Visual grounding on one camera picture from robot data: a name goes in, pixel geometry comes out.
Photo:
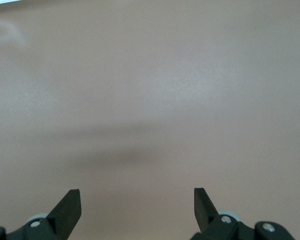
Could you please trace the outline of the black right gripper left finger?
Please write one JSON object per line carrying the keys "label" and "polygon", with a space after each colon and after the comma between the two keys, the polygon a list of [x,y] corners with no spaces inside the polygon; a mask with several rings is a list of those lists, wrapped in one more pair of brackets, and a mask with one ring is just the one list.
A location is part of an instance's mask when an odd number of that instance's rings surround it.
{"label": "black right gripper left finger", "polygon": [[35,215],[10,233],[0,226],[0,240],[67,240],[80,217],[80,191],[71,189],[50,213]]}

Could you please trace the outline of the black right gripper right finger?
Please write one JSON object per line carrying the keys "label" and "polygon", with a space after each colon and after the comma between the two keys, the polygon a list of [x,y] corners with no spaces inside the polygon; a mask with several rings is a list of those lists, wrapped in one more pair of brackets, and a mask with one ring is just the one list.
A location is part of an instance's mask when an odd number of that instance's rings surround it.
{"label": "black right gripper right finger", "polygon": [[194,189],[194,213],[200,232],[194,240],[293,240],[294,237],[276,222],[259,221],[248,227],[229,213],[219,213],[204,188]]}

